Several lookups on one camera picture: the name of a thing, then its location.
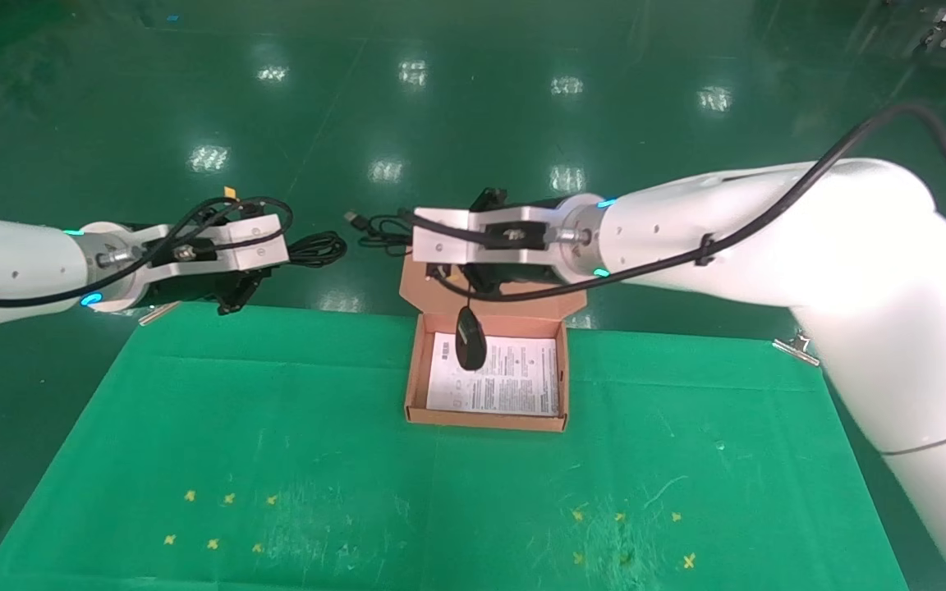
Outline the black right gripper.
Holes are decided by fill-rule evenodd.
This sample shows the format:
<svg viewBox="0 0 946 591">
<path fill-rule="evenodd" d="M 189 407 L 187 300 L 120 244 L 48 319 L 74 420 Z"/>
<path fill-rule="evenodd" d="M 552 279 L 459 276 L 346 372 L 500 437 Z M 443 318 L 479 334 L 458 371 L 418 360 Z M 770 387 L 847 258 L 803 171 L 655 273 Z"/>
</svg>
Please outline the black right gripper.
<svg viewBox="0 0 946 591">
<path fill-rule="evenodd" d="M 470 206 L 470 213 L 496 212 L 507 207 L 507 191 L 485 187 Z M 428 264 L 427 280 L 453 293 L 476 293 L 477 298 L 499 298 L 516 288 L 544 291 L 566 284 L 549 265 L 488 263 L 471 265 L 471 284 L 461 265 Z"/>
</svg>

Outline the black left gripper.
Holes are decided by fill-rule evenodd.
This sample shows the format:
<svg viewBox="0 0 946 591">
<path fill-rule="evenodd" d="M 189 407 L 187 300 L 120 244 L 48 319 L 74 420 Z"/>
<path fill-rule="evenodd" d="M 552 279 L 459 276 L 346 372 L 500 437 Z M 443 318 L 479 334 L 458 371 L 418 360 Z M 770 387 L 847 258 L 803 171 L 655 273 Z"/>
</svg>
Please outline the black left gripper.
<svg viewBox="0 0 946 591">
<path fill-rule="evenodd" d="M 200 223 L 227 223 L 230 214 L 243 209 L 241 199 L 207 199 L 199 208 Z M 270 268 L 248 270 L 248 272 L 225 272 L 189 274 L 170 277 L 151 284 L 147 288 L 147 306 L 166 305 L 174 302 L 206 300 L 215 302 L 218 315 L 239 313 L 259 289 Z"/>
</svg>

